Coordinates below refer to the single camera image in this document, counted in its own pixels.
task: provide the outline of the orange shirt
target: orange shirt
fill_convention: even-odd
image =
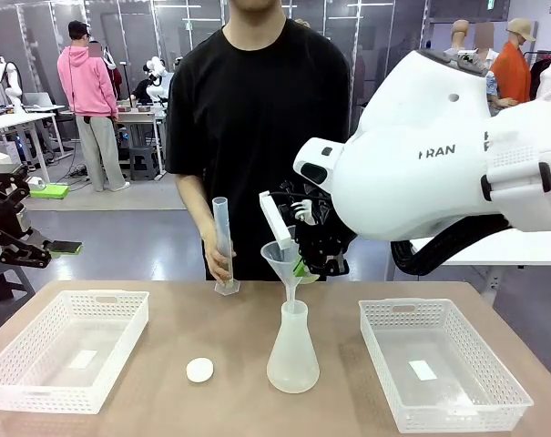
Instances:
[[[505,43],[492,65],[502,98],[511,97],[518,103],[530,101],[530,68],[520,49]]]

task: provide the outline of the person in pink hoodie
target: person in pink hoodie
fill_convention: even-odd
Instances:
[[[117,101],[101,57],[89,56],[87,25],[68,24],[71,45],[58,57],[60,82],[71,111],[75,114],[87,173],[95,191],[103,191],[105,174],[111,191],[129,187],[119,167],[114,121]]]

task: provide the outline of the plastic tray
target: plastic tray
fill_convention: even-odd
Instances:
[[[360,312],[400,432],[512,431],[533,405],[450,300],[362,300]]]
[[[0,353],[0,410],[97,414],[148,323],[146,292],[60,292]]]

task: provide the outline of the white velcro strap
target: white velcro strap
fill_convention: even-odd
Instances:
[[[516,229],[551,230],[551,202],[543,189],[538,154],[530,147],[492,147],[487,155],[486,176],[498,210]]]

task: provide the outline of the human hand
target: human hand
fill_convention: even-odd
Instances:
[[[497,101],[499,107],[515,107],[517,104],[518,102],[511,97],[501,98]]]
[[[224,287],[225,282],[231,280],[232,277],[229,274],[229,259],[221,255],[217,248],[217,231],[214,223],[203,229],[200,236],[204,244],[204,258],[209,265],[210,274]],[[237,254],[233,251],[232,256],[236,257]]]

